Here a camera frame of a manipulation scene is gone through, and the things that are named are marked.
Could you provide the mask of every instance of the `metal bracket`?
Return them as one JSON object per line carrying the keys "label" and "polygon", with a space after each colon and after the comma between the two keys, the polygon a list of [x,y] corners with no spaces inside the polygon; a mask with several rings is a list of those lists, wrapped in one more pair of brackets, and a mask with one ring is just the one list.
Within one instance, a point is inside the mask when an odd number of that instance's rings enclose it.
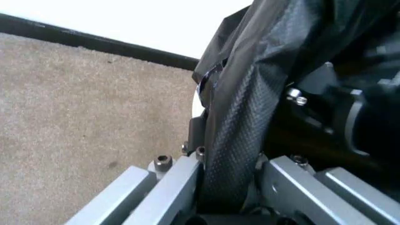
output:
{"label": "metal bracket", "polygon": [[286,156],[263,165],[261,191],[283,216],[305,215],[316,224],[374,224]]}

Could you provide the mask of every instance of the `white wall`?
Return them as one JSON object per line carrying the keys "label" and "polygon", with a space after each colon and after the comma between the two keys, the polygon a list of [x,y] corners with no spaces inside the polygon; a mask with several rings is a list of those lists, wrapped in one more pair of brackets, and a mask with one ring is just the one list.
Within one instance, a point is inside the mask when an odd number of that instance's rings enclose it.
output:
{"label": "white wall", "polygon": [[0,0],[0,13],[199,59],[251,0]]}

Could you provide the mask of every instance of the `screw head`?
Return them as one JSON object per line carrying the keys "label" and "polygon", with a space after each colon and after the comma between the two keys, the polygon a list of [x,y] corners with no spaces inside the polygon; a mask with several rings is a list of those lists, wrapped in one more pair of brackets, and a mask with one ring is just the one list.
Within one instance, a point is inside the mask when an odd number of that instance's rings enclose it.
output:
{"label": "screw head", "polygon": [[172,157],[170,155],[160,155],[154,159],[154,167],[157,171],[166,172],[172,167]]}
{"label": "screw head", "polygon": [[297,97],[296,98],[296,104],[299,106],[303,106],[307,103],[307,98],[305,97]]}
{"label": "screw head", "polygon": [[196,148],[196,159],[198,161],[204,162],[205,154],[206,154],[206,148],[204,148],[204,146],[199,146]]}

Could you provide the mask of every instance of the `white plastic part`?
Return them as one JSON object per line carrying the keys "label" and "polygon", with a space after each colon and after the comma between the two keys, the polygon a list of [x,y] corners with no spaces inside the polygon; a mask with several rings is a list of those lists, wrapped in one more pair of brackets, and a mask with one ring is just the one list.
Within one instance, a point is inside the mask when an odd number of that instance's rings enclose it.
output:
{"label": "white plastic part", "polygon": [[199,117],[204,111],[204,107],[201,105],[201,101],[197,91],[194,91],[193,103],[192,103],[192,118]]}

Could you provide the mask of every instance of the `black plastic part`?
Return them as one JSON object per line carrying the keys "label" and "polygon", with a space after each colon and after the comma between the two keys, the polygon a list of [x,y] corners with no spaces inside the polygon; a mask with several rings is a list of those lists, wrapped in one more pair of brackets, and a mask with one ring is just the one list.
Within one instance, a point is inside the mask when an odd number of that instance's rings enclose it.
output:
{"label": "black plastic part", "polygon": [[100,52],[133,57],[182,69],[193,70],[199,62],[197,59],[182,55],[128,44],[5,14],[0,14],[0,32],[74,47],[82,46]]}
{"label": "black plastic part", "polygon": [[269,225],[268,215],[194,215],[180,225]]}
{"label": "black plastic part", "polygon": [[241,209],[285,85],[330,61],[399,2],[255,0],[223,20],[193,73],[208,112],[201,212]]}
{"label": "black plastic part", "polygon": [[204,132],[206,129],[206,120],[203,116],[191,118],[189,121],[189,136],[186,153],[190,155],[196,151],[199,146],[204,145]]}

